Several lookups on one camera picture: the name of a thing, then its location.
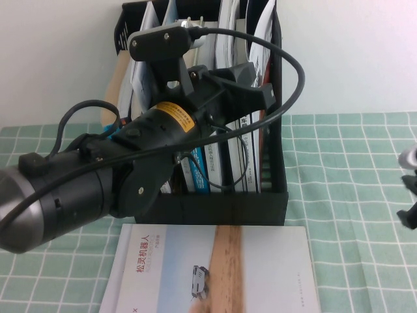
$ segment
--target book spine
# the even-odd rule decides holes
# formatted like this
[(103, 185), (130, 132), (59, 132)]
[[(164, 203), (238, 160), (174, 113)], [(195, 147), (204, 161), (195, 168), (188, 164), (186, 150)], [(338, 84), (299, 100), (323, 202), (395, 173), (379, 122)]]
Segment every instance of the book spine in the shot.
[(191, 173), (190, 163), (188, 158), (181, 160), (182, 173), (184, 174), (185, 185), (187, 186), (188, 192), (195, 192), (193, 175)]
[[(236, 130), (235, 122), (229, 123), (226, 126), (229, 127), (231, 130)], [(237, 138), (232, 138), (227, 141), (227, 143), (229, 144), (229, 157), (230, 157), (230, 163), (232, 167), (233, 183), (237, 181), (240, 176), (242, 176), (242, 169), (240, 167), (240, 153), (239, 153), (238, 141), (239, 140)], [(235, 192), (244, 192), (243, 180), (239, 181), (235, 185)]]
[[(247, 116), (241, 117), (239, 120), (240, 127), (246, 127), (250, 124), (250, 114)], [(246, 170), (245, 181), (246, 181), (246, 188), (248, 192), (257, 192), (257, 184), (256, 184), (256, 177), (255, 177), (255, 162), (254, 162), (254, 154), (253, 154), (253, 140), (252, 134), (247, 133), (242, 135), (242, 139), (245, 143), (245, 146), (248, 150), (248, 169)]]
[[(214, 184), (223, 185), (222, 163), (220, 162), (220, 151), (218, 143), (206, 145), (204, 147), (204, 152), (206, 154), (208, 179)], [(210, 191), (221, 192), (222, 190), (210, 185)]]
[[(207, 176), (201, 148), (195, 148), (193, 151), (191, 151), (191, 154), (193, 155), (193, 157), (195, 158), (195, 161), (198, 163), (199, 167), (201, 168), (201, 171), (204, 173), (205, 176)], [(209, 184), (205, 181), (203, 176), (201, 176), (201, 173), (197, 169), (197, 166), (194, 164), (194, 162), (191, 160), (189, 161), (190, 161), (191, 174), (193, 176), (195, 191), (200, 194), (209, 194), (210, 193)]]

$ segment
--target tablecloth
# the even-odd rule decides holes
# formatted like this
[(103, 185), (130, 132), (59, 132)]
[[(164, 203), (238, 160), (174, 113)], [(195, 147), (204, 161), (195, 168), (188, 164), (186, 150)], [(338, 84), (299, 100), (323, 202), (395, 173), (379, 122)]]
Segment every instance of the tablecloth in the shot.
[[(0, 167), (53, 146), (56, 125), (0, 131)], [(97, 124), (68, 125), (64, 144)], [(417, 113), (286, 115), (286, 225), (305, 226), (323, 312), (417, 312), (417, 232), (396, 212)], [(0, 313), (98, 312), (121, 224), (105, 217), (23, 255), (0, 252)]]

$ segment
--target white wall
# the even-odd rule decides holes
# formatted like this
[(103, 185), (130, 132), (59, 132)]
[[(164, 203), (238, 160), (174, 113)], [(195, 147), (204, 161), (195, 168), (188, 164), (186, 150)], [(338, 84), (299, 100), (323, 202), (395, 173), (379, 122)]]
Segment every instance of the white wall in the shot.
[[(123, 2), (0, 1), (0, 127), (57, 123), (78, 102), (103, 99)], [(99, 121), (99, 111), (75, 120)]]
[(417, 1), (278, 0), (278, 16), (307, 79), (290, 113), (417, 111)]
[[(0, 1), (0, 127), (57, 123), (74, 104), (103, 98), (123, 2)], [(291, 113), (417, 109), (417, 1), (278, 0), (278, 14), (283, 47), (307, 77)], [(294, 84), (285, 67), (285, 97)]]

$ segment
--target black cable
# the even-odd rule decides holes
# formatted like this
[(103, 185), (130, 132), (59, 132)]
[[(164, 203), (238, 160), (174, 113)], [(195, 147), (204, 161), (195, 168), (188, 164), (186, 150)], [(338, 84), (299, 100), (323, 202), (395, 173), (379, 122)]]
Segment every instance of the black cable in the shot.
[(87, 100), (80, 102), (79, 104), (76, 104), (72, 108), (70, 108), (63, 116), (61, 121), (58, 125), (58, 133), (57, 133), (57, 139), (55, 140), (55, 144), (53, 145), (53, 148), (51, 150), (51, 153), (46, 157), (48, 159), (52, 158), (54, 155), (56, 155), (60, 148), (63, 141), (63, 135), (64, 135), (64, 128), (67, 122), (70, 120), (70, 118), (79, 110), (88, 108), (88, 107), (97, 107), (97, 108), (103, 108), (107, 109), (109, 111), (112, 111), (116, 115), (116, 120), (112, 124), (112, 126), (107, 129), (105, 132), (96, 135), (96, 139), (104, 139), (113, 134), (120, 126), (120, 115), (119, 110), (112, 105), (109, 102), (101, 101), (101, 100)]
[[(218, 128), (221, 130), (224, 130), (226, 132), (231, 132), (232, 130), (229, 127), (222, 127), (222, 126), (214, 126), (212, 125), (213, 128)], [(216, 183), (213, 183), (212, 181), (210, 181), (210, 179), (208, 179), (208, 177), (204, 174), (203, 170), (201, 169), (200, 164), (198, 164), (197, 160), (195, 159), (195, 157), (193, 156), (193, 154), (187, 152), (187, 153), (183, 153), (180, 156), (180, 159), (184, 159), (184, 158), (189, 158), (196, 166), (197, 170), (200, 172), (202, 178), (210, 185), (219, 188), (222, 191), (225, 190), (231, 190), (233, 189), (233, 187), (235, 187), (245, 176), (246, 176), (246, 172), (248, 171), (248, 167), (249, 167), (249, 152), (248, 152), (248, 148), (246, 147), (246, 144), (244, 142), (244, 140), (242, 139), (242, 136), (237, 136), (237, 138), (240, 140), (240, 142), (242, 143), (243, 149), (244, 149), (244, 158), (245, 158), (245, 166), (242, 172), (242, 175), (236, 180), (234, 181), (231, 185), (217, 185)]]
[(286, 111), (289, 110), (289, 108), (296, 102), (296, 100), (301, 95), (301, 92), (304, 88), (304, 84), (306, 81), (304, 70), (301, 64), (294, 57), (289, 55), (287, 52), (283, 51), (281, 48), (263, 39), (257, 38), (255, 36), (252, 36), (246, 33), (241, 33), (239, 31), (233, 31), (230, 29), (193, 27), (193, 28), (190, 28), (189, 31), (194, 39), (197, 39), (201, 36), (208, 35), (208, 34), (221, 34), (221, 35), (229, 35), (229, 36), (234, 36), (237, 38), (245, 39), (245, 40), (254, 42), (256, 44), (260, 44), (261, 46), (268, 48), (269, 50), (271, 50), (271, 52), (276, 53), (280, 57), (284, 58), (297, 71), (298, 82), (297, 82), (297, 86), (294, 92), (288, 98), (288, 100), (283, 104), (283, 106), (273, 111), (271, 114), (266, 115), (264, 119), (258, 122), (255, 122), (253, 124), (250, 124), (248, 126), (242, 127), (240, 129), (236, 129), (232, 132), (227, 132), (225, 134), (218, 134), (216, 136), (210, 136), (208, 138), (203, 138), (199, 140), (192, 140), (192, 141), (177, 144), (177, 145), (168, 145), (165, 147), (159, 147), (159, 148), (155, 148), (155, 149), (151, 149), (147, 151), (146, 150), (136, 151), (133, 153), (128, 153), (126, 155), (108, 158), (107, 160), (103, 160), (101, 162), (95, 162), (92, 164), (82, 166), (72, 171), (71, 173), (68, 173), (52, 181), (51, 183), (47, 184), (43, 188), (39, 189), (38, 191), (28, 196), (26, 199), (20, 202), (17, 206), (15, 206), (15, 208), (13, 208), (2, 220), (0, 220), (0, 232), (3, 231), (3, 229), (7, 227), (8, 224), (10, 224), (16, 217), (19, 216), (19, 214), (21, 214), (25, 209), (27, 209), (32, 203), (38, 201), (41, 197), (45, 196), (46, 194), (48, 194), (49, 192), (51, 192), (53, 189), (57, 188), (58, 186), (61, 186), (81, 175), (84, 175), (91, 171), (99, 170), (100, 168), (112, 167), (120, 163), (131, 162), (133, 160), (137, 160), (140, 158), (153, 157), (155, 155), (159, 155), (162, 153), (176, 153), (177, 151), (192, 150), (195, 147), (201, 147), (204, 145), (208, 145), (210, 143), (224, 142), (228, 139), (241, 136), (243, 134), (247, 134), (248, 132), (253, 132), (254, 130), (257, 130), (261, 127), (266, 127), (269, 124), (277, 121), (281, 117), (281, 115), (283, 115)]

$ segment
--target blue object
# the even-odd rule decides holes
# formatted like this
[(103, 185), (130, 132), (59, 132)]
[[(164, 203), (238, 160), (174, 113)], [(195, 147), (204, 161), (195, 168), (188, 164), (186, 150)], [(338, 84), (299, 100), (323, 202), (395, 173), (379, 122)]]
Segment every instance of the blue object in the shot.
[[(201, 148), (195, 148), (193, 151), (191, 151), (191, 154), (193, 155), (197, 163), (200, 165), (201, 171), (204, 173), (204, 176), (207, 176)], [(191, 160), (188, 160), (188, 161), (190, 162), (191, 174), (193, 175), (195, 192), (199, 194), (209, 194), (210, 193), (209, 184), (205, 181), (203, 176), (201, 176), (194, 162)]]

